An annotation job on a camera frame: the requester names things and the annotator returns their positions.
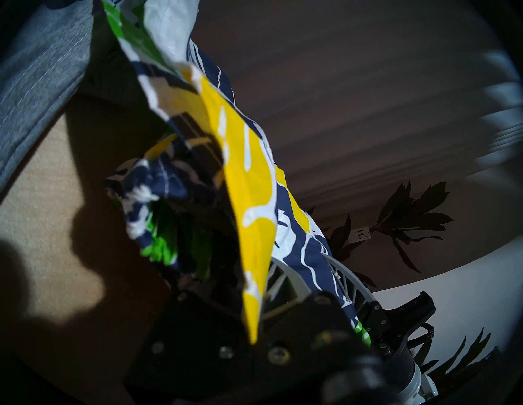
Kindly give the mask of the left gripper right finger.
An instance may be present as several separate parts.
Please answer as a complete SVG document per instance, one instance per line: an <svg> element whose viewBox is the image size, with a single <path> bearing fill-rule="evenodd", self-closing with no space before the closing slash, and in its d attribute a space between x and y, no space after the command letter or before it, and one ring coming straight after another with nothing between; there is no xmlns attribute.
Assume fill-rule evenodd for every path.
<svg viewBox="0 0 523 405"><path fill-rule="evenodd" d="M280 317L302 303L311 293L311 289L297 271L273 257L263 295L262 321Z"/></svg>

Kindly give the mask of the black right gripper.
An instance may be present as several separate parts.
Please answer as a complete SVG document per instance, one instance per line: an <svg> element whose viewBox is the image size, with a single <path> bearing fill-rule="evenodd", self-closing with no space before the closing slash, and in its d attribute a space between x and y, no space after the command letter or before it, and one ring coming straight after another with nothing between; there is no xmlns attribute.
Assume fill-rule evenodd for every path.
<svg viewBox="0 0 523 405"><path fill-rule="evenodd" d="M371 347L384 360L433 339L434 328L427 321L435 314L436 308L425 291L398 308L383 309L354 272L328 254L322 255L344 297L352 301L359 313L359 320L369 333Z"/></svg>

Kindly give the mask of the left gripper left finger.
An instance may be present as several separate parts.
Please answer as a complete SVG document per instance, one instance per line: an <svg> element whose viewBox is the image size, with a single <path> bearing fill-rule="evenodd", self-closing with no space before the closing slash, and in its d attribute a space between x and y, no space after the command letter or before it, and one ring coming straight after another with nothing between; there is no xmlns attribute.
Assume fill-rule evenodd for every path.
<svg viewBox="0 0 523 405"><path fill-rule="evenodd" d="M191 292L216 310L243 310L244 286L245 277L239 261L221 267L217 274L212 273L204 281L184 274L176 282L180 292Z"/></svg>

